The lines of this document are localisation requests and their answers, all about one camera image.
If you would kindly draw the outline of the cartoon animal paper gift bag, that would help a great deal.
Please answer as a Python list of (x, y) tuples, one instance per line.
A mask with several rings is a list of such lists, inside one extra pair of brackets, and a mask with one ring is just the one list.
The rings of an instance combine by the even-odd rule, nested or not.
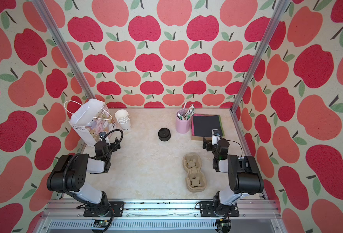
[(107, 105), (97, 99), (89, 99), (85, 104), (80, 104), (76, 112), (67, 112), (72, 114), (69, 124), (73, 127), (81, 139), (90, 147), (100, 141), (101, 132), (109, 133), (117, 129), (115, 120), (109, 112)]

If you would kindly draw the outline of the stack of white paper cups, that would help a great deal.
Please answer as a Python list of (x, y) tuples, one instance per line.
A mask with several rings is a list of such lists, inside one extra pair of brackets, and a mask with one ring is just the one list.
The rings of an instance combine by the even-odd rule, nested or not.
[(124, 131), (130, 131), (131, 122), (129, 113), (125, 109), (120, 109), (115, 113), (115, 118), (118, 124)]

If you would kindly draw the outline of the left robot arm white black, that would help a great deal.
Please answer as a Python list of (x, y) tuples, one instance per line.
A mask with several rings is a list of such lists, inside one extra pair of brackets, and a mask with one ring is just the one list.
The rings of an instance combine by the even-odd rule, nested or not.
[(94, 157), (87, 153), (61, 156), (46, 185), (48, 190), (64, 193), (80, 202), (77, 209), (84, 209), (84, 217), (121, 217), (124, 202), (110, 202), (104, 191), (86, 181), (86, 176), (109, 172), (112, 153), (121, 148), (124, 132), (115, 129), (108, 133), (101, 132), (99, 136), (94, 145)]

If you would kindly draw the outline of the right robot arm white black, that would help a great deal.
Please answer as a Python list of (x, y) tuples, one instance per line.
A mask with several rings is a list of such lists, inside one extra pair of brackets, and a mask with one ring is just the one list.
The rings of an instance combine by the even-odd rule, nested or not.
[(231, 140), (221, 136), (213, 136), (211, 140), (203, 138), (203, 148), (214, 155), (215, 171), (228, 174), (228, 186), (217, 191), (211, 201), (197, 203), (195, 208), (202, 217), (238, 217), (237, 202), (263, 192), (263, 178), (254, 157), (246, 156), (243, 150), (239, 156), (229, 154), (230, 143)]

